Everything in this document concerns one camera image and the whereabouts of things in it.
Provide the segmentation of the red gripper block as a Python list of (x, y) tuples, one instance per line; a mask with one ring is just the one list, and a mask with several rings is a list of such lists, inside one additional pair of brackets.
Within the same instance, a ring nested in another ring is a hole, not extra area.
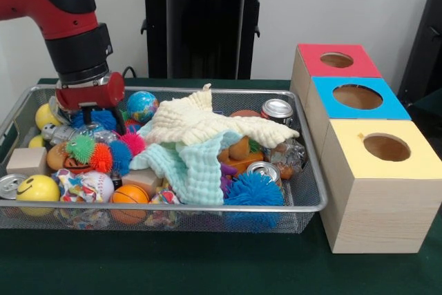
[(116, 131), (119, 135), (126, 133), (122, 112), (116, 107), (124, 98), (124, 78), (118, 72), (107, 73), (100, 79), (94, 79), (82, 84), (56, 84), (55, 94), (59, 105), (64, 110), (78, 111), (81, 109), (85, 125), (92, 124), (92, 108), (109, 108), (116, 121)]

